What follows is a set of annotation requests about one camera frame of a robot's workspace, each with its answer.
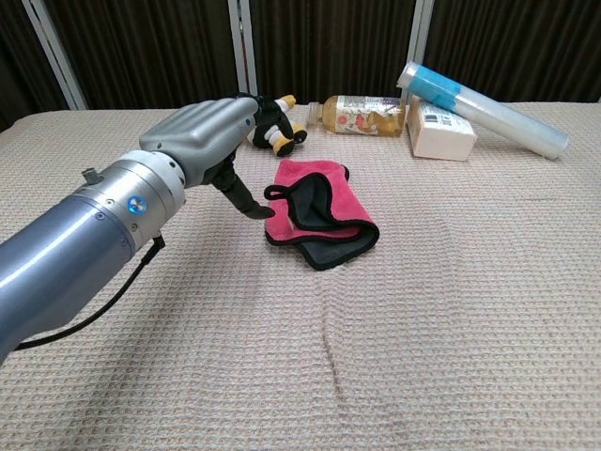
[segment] dark curtain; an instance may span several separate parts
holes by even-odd
[[[252,0],[259,93],[399,96],[415,0]]]
[[[21,0],[0,2],[0,132],[15,120],[68,108]]]
[[[89,108],[176,108],[238,89],[226,0],[46,0]]]
[[[599,0],[436,0],[424,64],[499,101],[597,101]]]

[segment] table surface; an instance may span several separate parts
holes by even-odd
[[[414,158],[405,132],[310,129],[291,158],[346,165],[381,232],[330,271],[190,190],[105,317],[8,357],[0,448],[601,448],[601,104],[514,106],[568,132],[568,152],[475,126],[456,163]],[[168,114],[46,113],[0,134],[0,241]],[[236,160],[256,197],[278,164],[248,144]]]

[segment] black cable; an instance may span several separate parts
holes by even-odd
[[[35,340],[24,341],[15,350],[29,350],[38,346],[47,345],[48,343],[53,343],[56,340],[60,340],[61,338],[65,338],[69,335],[81,331],[84,327],[89,326],[96,319],[100,318],[102,315],[108,312],[109,309],[113,305],[115,305],[119,299],[121,299],[121,297],[125,294],[125,292],[131,286],[136,277],[140,275],[140,272],[142,272],[144,267],[152,261],[152,259],[159,253],[159,251],[163,247],[165,247],[165,241],[161,235],[159,237],[153,238],[152,240],[152,246],[150,246],[148,252],[146,252],[146,254],[142,257],[140,264],[136,267],[135,270],[133,270],[128,280],[125,281],[123,287],[121,287],[121,289],[115,294],[115,296],[113,296],[113,298],[108,303],[106,303],[100,310],[94,313],[94,315],[84,319],[82,322],[79,322],[72,327],[69,327],[68,329],[65,329],[64,331],[57,332],[56,334],[43,336],[42,338],[37,338]]]

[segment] clear plastic tube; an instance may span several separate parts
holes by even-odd
[[[398,86],[551,160],[569,144],[564,132],[412,61],[403,69]]]

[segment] bottle cap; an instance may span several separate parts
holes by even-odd
[[[318,101],[309,102],[309,116],[307,117],[307,124],[317,125],[317,122],[319,122],[319,110],[320,108]]]

